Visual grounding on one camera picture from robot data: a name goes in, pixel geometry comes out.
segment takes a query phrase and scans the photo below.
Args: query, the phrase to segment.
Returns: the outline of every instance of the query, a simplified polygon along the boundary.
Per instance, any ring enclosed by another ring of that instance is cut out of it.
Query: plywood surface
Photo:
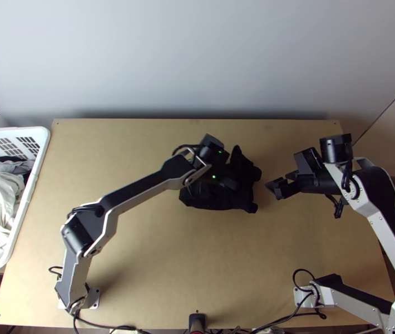
[[[276,201],[264,183],[295,169],[293,154],[341,132],[335,121],[56,120],[37,186],[0,290],[0,323],[71,327],[57,309],[62,265],[60,226],[82,203],[153,171],[180,144],[210,133],[231,151],[239,144],[263,171],[256,214],[188,208],[166,191],[120,217],[117,234],[92,261],[90,286],[101,287],[90,321],[141,328],[185,328],[206,313],[212,328],[257,327],[294,309],[292,273],[338,273],[346,283],[393,299],[378,242],[367,221],[345,208],[333,218],[322,195]],[[299,317],[288,326],[361,323],[342,311]]]

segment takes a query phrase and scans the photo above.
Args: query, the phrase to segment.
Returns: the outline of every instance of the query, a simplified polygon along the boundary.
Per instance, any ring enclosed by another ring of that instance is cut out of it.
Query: robotic arm
[[[220,174],[229,157],[224,144],[208,134],[199,145],[181,148],[185,150],[165,161],[159,171],[72,210],[61,228],[66,252],[63,273],[55,286],[60,308],[74,314],[82,308],[98,307],[100,290],[90,288],[86,277],[92,258],[116,233],[120,214],[164,190],[181,189],[198,178],[216,181],[214,176]]]
[[[298,192],[325,194],[335,202],[335,217],[342,206],[365,216],[395,269],[395,189],[382,168],[364,158],[353,159],[350,134],[320,139],[322,156],[314,148],[296,153],[298,170],[284,178],[271,181],[266,187],[277,199]],[[352,161],[361,169],[352,172]],[[340,195],[336,201],[333,195]],[[343,284],[341,276],[331,274],[314,279],[308,286],[294,289],[295,304],[301,307],[334,307],[342,309],[380,327],[385,333],[395,333],[395,302]]]

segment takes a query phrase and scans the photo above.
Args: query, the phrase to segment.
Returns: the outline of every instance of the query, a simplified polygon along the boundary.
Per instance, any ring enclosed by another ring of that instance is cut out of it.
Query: white plastic basket
[[[3,256],[0,258],[0,268],[11,258],[18,232],[23,223],[24,214],[35,189],[35,183],[40,173],[50,136],[49,130],[41,126],[5,127],[0,129],[0,156],[18,156],[35,161],[18,207],[9,240],[4,248]]]

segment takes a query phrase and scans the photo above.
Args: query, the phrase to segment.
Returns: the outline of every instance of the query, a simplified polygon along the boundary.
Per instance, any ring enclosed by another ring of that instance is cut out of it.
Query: crumpled black fabric
[[[187,206],[206,210],[241,209],[255,213],[258,205],[253,203],[253,184],[261,179],[261,170],[254,166],[241,151],[233,148],[230,163],[221,171],[221,182],[229,178],[227,184],[236,182],[236,190],[220,183],[211,182],[211,178],[200,178],[189,187],[180,190],[179,199]]]
[[[0,156],[0,162],[5,163],[6,161],[12,161],[13,163],[19,162],[19,161],[26,161],[26,159],[19,158],[17,156]],[[27,173],[23,174],[23,181],[24,185],[27,184],[27,180],[29,180],[29,176],[31,176],[31,171],[28,171]]]

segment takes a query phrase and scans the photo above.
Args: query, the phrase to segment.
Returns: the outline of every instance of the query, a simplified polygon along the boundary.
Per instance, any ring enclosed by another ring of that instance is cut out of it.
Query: floor
[[[337,327],[310,327],[310,328],[286,328],[286,333],[292,334],[355,334],[371,328],[368,325],[337,326]],[[79,329],[80,334],[108,334],[108,330]],[[184,330],[151,330],[152,334],[183,334]],[[44,327],[17,327],[13,334],[72,334],[71,328],[44,328]],[[114,334],[129,334],[128,331],[115,331]]]

